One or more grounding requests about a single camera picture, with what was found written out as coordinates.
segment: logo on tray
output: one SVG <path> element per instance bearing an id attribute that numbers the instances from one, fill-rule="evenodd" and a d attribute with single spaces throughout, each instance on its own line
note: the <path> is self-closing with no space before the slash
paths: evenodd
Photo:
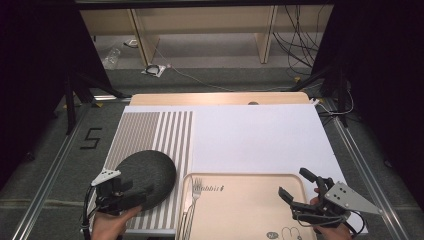
<path id="1" fill-rule="evenodd" d="M 202 192 L 222 192 L 224 191 L 224 185 L 222 186 L 204 186 L 202 187 Z"/>

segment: human hand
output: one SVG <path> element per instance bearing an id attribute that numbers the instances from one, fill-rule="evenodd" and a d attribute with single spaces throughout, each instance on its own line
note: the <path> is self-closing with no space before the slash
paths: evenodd
<path id="1" fill-rule="evenodd" d="M 315 188 L 314 191 L 319 193 L 319 189 Z M 318 197 L 312 198 L 310 201 L 311 205 L 315 205 L 319 202 Z M 314 226 L 315 230 L 318 230 L 326 240 L 352 240 L 349 228 L 344 224 L 340 224 L 337 228 L 325 228 L 321 226 Z"/>
<path id="2" fill-rule="evenodd" d="M 141 211 L 141 206 L 128 209 L 119 216 L 96 212 L 92 240 L 116 240 L 126 231 L 126 223 Z"/>

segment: gray carpet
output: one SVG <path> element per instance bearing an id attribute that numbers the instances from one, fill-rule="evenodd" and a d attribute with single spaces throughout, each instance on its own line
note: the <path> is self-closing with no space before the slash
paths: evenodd
<path id="1" fill-rule="evenodd" d="M 292 78 L 287 76 L 286 69 L 281 68 L 180 69 L 180 72 L 203 83 L 171 69 L 167 69 L 160 78 L 143 75 L 140 70 L 114 70 L 107 73 L 113 87 L 127 94 L 224 91 L 205 84 L 234 91 L 266 89 L 280 91 L 283 87 L 294 84 Z M 318 88 L 319 86 L 306 91 L 310 96 L 316 96 Z M 93 92 L 104 94 L 98 89 L 94 89 Z M 60 103 L 57 108 L 58 118 L 51 121 L 49 128 L 39 141 L 35 151 L 36 160 L 22 163 L 0 193 L 0 222 L 2 223 L 0 239 L 12 237 L 16 225 L 30 200 L 35 196 L 63 142 L 66 132 L 66 110 L 62 105 L 63 103 Z M 89 109 L 29 239 L 83 239 L 78 228 L 84 194 L 88 184 L 103 166 L 125 105 L 127 103 L 114 101 L 105 102 L 101 107 L 93 105 Z M 322 120 L 326 123 L 325 131 L 347 184 L 372 200 L 334 125 L 335 120 L 328 123 L 325 118 Z M 383 164 L 384 155 L 366 124 L 360 121 L 357 114 L 349 114 L 348 124 L 355 141 L 407 228 L 411 239 L 420 239 L 424 235 L 422 211 L 417 207 L 396 172 Z M 92 131 L 90 135 L 100 138 L 98 145 L 95 149 L 81 149 L 81 147 L 93 145 L 92 141 L 84 140 L 90 128 L 101 128 L 101 130 Z M 370 214 L 364 214 L 364 216 L 368 220 L 370 233 L 361 235 L 358 239 L 392 239 L 381 217 Z M 128 236 L 126 239 L 139 238 Z"/>

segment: beige tray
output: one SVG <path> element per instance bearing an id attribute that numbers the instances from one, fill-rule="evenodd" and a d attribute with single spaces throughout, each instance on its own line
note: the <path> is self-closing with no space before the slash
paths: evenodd
<path id="1" fill-rule="evenodd" d="M 190 240 L 316 239 L 312 228 L 302 227 L 292 219 L 290 207 L 278 195 L 281 186 L 295 201 L 308 202 L 297 176 L 189 174 L 184 179 L 179 222 L 185 198 L 191 197 L 186 196 L 189 181 L 194 178 L 202 179 L 203 190 L 196 204 Z"/>

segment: fork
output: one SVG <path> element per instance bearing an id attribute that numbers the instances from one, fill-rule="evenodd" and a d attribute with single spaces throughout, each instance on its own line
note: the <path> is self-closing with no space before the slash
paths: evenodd
<path id="1" fill-rule="evenodd" d="M 202 179 L 201 178 L 195 178 L 194 184 L 193 184 L 193 204 L 192 204 L 192 210 L 191 210 L 191 217 L 189 220 L 189 225 L 187 227 L 187 230 L 184 234 L 184 240 L 190 239 L 190 233 L 191 233 L 191 226 L 193 224 L 193 217 L 194 217 L 194 210 L 196 209 L 196 202 L 197 199 L 200 198 L 200 195 L 202 194 Z"/>

